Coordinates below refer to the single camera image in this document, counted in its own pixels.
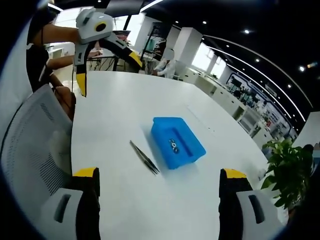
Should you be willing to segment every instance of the white counter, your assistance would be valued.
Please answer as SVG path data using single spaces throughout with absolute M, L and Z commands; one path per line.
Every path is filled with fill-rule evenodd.
M 187 68 L 183 81 L 194 84 L 201 89 L 205 94 L 215 100 L 229 115 L 235 120 L 247 110 L 247 107 L 233 96 L 225 86 L 219 84 L 210 77 L 204 77 L 198 71 Z

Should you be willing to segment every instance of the blue plastic box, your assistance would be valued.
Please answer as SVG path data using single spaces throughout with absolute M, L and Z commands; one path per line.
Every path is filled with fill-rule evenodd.
M 169 169 L 194 163 L 206 150 L 181 117 L 155 117 L 151 134 Z

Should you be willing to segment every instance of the mesh panel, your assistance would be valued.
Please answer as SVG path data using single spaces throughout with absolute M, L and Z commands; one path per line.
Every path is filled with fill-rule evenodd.
M 27 218 L 35 223 L 44 202 L 71 176 L 72 122 L 44 85 L 21 106 L 3 141 L 1 167 Z

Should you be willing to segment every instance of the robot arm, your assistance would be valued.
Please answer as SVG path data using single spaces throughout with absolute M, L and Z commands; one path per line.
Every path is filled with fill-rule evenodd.
M 138 56 L 112 32 L 114 26 L 111 16 L 96 12 L 95 8 L 85 9 L 76 18 L 76 27 L 80 43 L 75 45 L 73 64 L 82 96 L 87 96 L 87 58 L 97 41 L 100 47 L 110 50 L 137 69 L 142 67 Z

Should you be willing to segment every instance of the hand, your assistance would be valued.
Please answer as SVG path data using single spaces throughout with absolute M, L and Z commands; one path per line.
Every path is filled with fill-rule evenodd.
M 99 56 L 99 55 L 102 55 L 102 53 L 100 51 L 92 51 L 89 53 L 88 59 L 91 59 L 91 58 Z

